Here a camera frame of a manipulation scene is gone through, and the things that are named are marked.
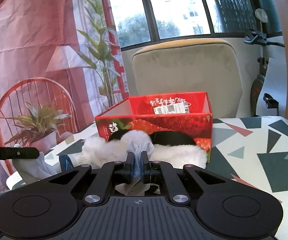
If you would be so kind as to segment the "white tissue paper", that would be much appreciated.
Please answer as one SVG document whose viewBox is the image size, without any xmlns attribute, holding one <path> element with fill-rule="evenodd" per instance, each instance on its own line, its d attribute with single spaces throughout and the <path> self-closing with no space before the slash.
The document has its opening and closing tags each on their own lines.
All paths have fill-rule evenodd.
<svg viewBox="0 0 288 240">
<path fill-rule="evenodd" d="M 144 141 L 130 140 L 126 147 L 126 152 L 132 152 L 135 157 L 133 165 L 134 172 L 131 175 L 132 182 L 130 184 L 120 184 L 115 189 L 125 196 L 144 196 L 145 191 L 150 188 L 150 184 L 144 184 L 141 179 L 141 153 L 146 152 L 150 158 L 154 151 L 154 145 L 149 139 Z"/>
</svg>

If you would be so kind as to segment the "white fluffy scarf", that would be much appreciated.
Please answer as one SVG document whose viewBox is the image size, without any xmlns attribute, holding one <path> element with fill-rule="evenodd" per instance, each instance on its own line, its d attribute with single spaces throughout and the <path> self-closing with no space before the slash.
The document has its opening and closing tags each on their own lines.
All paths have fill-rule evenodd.
<svg viewBox="0 0 288 240">
<path fill-rule="evenodd" d="M 207 153 L 197 145 L 160 145 L 154 144 L 149 135 L 140 130 L 131 130 L 120 139 L 106 141 L 101 137 L 89 137 L 82 147 L 82 156 L 87 164 L 102 167 L 111 161 L 125 161 L 129 152 L 139 160 L 145 151 L 150 161 L 159 160 L 182 168 L 192 164 L 206 168 Z"/>
</svg>

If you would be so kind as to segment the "black soft cloth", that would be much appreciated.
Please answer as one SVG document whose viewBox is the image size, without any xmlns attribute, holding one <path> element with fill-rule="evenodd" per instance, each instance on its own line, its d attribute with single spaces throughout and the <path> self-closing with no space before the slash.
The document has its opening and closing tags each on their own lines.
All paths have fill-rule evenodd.
<svg viewBox="0 0 288 240">
<path fill-rule="evenodd" d="M 152 134 L 147 134 L 141 130 L 120 130 L 113 133 L 108 141 L 121 140 L 121 139 L 150 139 L 153 145 L 163 146 L 179 146 L 179 145 L 194 145 L 195 141 L 187 134 L 174 131 L 158 131 Z"/>
</svg>

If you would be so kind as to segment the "clear plastic packaging bag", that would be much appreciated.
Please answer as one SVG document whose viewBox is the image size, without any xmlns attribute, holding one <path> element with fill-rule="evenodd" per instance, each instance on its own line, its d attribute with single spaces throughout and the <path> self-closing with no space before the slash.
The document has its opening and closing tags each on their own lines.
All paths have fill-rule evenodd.
<svg viewBox="0 0 288 240">
<path fill-rule="evenodd" d="M 90 165 L 91 161 L 82 153 L 85 139 L 79 139 L 69 145 L 58 145 L 45 155 L 45 162 L 56 172 L 68 171 L 76 166 Z"/>
</svg>

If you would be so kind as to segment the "red strawberry cardboard box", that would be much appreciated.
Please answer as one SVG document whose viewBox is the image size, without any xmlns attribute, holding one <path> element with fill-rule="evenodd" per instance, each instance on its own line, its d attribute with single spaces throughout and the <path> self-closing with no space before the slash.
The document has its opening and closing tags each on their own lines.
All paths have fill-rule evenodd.
<svg viewBox="0 0 288 240">
<path fill-rule="evenodd" d="M 210 161 L 213 113 L 207 92 L 130 96 L 95 117 L 98 134 L 108 140 L 121 130 L 148 134 L 172 131 L 190 136 Z"/>
</svg>

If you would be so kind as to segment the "geometric patterned tablecloth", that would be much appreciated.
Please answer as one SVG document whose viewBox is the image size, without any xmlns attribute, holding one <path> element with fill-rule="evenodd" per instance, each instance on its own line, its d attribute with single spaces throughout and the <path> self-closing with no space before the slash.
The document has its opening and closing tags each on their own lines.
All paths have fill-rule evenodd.
<svg viewBox="0 0 288 240">
<path fill-rule="evenodd" d="M 110 196 L 84 205 L 71 191 L 88 167 L 0 199 L 3 239 L 288 239 L 288 120 L 220 119 L 206 168 L 174 168 L 190 197 Z"/>
</svg>

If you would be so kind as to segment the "beige upholstered chair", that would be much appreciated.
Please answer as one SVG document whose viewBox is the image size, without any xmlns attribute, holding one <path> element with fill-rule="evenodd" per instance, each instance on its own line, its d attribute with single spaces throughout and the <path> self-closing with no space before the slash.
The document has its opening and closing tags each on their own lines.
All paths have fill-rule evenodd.
<svg viewBox="0 0 288 240">
<path fill-rule="evenodd" d="M 132 58 L 139 95 L 207 92 L 215 118 L 237 116 L 242 82 L 234 47 L 218 38 L 147 46 Z"/>
</svg>

